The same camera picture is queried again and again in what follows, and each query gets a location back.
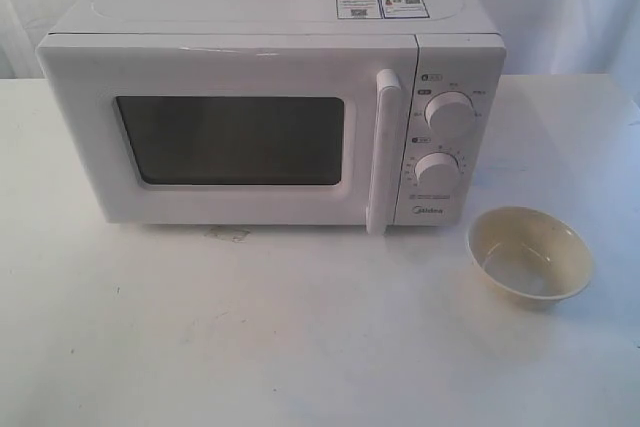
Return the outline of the white microwave door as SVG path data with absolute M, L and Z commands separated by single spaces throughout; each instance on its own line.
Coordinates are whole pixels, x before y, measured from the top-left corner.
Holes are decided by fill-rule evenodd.
M 411 35 L 50 34 L 37 54 L 111 222 L 393 222 Z

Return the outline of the cream ceramic bowl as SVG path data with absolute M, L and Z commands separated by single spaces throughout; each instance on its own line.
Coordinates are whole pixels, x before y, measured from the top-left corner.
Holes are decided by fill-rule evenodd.
M 595 262 L 578 233 L 535 209 L 504 206 L 469 225 L 466 247 L 487 289 L 529 311 L 549 311 L 581 294 Z

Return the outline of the white microwave oven body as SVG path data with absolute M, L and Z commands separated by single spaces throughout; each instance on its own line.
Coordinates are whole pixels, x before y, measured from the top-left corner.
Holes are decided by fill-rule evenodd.
M 478 0 L 424 2 L 429 19 L 341 20 L 336 0 L 83 0 L 48 35 L 411 35 L 418 60 L 390 226 L 445 226 L 461 217 L 506 48 Z M 457 137 L 433 132 L 424 115 L 449 91 L 465 94 L 475 111 Z M 448 191 L 418 185 L 417 162 L 436 152 L 458 163 L 460 179 Z

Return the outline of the lower white control knob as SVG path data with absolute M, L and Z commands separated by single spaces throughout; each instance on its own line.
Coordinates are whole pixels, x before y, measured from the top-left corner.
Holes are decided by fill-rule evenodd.
M 455 158 L 449 154 L 436 152 L 422 157 L 415 166 L 418 185 L 425 189 L 453 189 L 459 179 L 460 171 Z

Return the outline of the white control knob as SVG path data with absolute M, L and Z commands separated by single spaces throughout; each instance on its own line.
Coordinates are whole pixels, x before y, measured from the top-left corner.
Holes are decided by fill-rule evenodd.
M 457 137 L 469 130 L 475 121 L 471 100 L 461 92 L 449 91 L 434 97 L 425 108 L 430 129 L 446 137 Z
M 449 154 L 436 152 L 422 157 L 415 166 L 418 185 L 425 189 L 453 189 L 459 179 L 460 171 L 455 158 Z

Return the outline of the upper white control knob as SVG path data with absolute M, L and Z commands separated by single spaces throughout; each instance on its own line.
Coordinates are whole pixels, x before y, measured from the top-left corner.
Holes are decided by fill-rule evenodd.
M 446 137 L 457 137 L 469 130 L 475 121 L 471 100 L 461 92 L 449 91 L 434 97 L 425 108 L 430 129 Z

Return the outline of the blue white warning sticker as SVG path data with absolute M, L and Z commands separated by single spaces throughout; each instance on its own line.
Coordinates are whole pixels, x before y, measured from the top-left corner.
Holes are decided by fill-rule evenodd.
M 341 20 L 429 19 L 424 0 L 336 0 Z

